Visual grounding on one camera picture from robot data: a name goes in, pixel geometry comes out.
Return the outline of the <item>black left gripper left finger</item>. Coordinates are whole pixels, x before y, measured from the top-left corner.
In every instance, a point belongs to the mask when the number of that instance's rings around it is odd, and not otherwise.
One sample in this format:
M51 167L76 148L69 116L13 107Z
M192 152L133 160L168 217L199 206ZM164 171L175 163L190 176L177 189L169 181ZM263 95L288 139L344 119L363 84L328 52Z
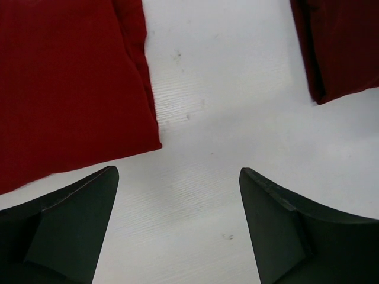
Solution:
M1 211L1 283L92 283L119 182L107 166Z

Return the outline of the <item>dark maroon t shirt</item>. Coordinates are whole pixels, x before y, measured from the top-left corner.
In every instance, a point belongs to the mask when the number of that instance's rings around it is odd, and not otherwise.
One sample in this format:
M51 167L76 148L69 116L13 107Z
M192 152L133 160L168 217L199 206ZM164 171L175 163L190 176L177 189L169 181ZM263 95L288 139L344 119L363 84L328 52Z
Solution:
M291 1L312 99L378 87L378 1Z

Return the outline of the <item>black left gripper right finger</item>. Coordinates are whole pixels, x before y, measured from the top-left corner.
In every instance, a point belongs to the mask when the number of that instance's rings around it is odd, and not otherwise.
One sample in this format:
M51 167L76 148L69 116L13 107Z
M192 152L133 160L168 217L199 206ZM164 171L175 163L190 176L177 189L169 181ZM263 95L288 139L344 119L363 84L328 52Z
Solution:
M261 283L377 283L378 220L349 214L243 168L240 193Z

